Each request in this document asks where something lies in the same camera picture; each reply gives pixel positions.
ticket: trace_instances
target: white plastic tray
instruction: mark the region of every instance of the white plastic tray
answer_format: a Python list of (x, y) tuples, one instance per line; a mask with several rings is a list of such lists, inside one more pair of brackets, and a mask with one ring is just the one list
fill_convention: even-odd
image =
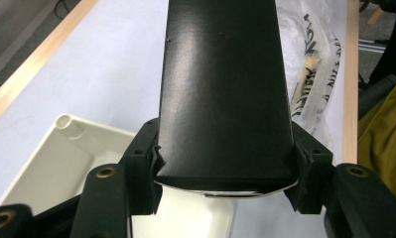
[[(118, 163), (135, 134), (71, 115), (59, 117), (24, 165), (0, 205), (25, 203), (34, 214), (81, 193), (88, 172)], [(230, 200), (164, 187), (158, 214), (134, 216), (140, 237), (228, 237)]]

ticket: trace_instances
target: white tray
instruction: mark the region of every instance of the white tray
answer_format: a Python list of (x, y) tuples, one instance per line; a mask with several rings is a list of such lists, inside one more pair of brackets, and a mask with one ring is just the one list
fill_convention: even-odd
[[(81, 193), (88, 172), (118, 163), (135, 134), (71, 115), (59, 117), (0, 199), (25, 203), (34, 214)], [(227, 199), (163, 188), (158, 214), (134, 216), (140, 237), (228, 237), (233, 204)]]

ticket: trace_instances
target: table surface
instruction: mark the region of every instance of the table surface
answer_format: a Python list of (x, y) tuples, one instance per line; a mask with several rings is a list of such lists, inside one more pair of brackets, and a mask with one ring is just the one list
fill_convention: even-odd
[[(355, 163), (358, 2), (332, 4), (343, 51), (325, 113), (335, 160)], [(82, 0), (0, 88), (0, 196), (59, 115), (133, 132), (158, 116), (167, 6)], [(235, 206), (231, 237), (326, 236), (322, 217), (294, 213), (282, 192)]]

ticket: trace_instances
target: plastic bag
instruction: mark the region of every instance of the plastic bag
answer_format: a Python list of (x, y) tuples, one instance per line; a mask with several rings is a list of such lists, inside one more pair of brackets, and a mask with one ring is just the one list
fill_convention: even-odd
[[(340, 43), (329, 27), (330, 6), (331, 1), (327, 0), (277, 1), (291, 118), (332, 150), (323, 112), (336, 80)], [(300, 34), (291, 36), (304, 41), (302, 57), (287, 56), (301, 51), (299, 44), (289, 44), (290, 36), (286, 34), (290, 35), (291, 24), (284, 24), (289, 22), (296, 23), (293, 28)]]

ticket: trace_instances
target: yellow cloth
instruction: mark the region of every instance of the yellow cloth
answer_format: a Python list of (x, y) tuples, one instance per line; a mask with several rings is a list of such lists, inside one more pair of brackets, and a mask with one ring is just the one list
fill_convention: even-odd
[(396, 195), (396, 87), (359, 121), (358, 163)]

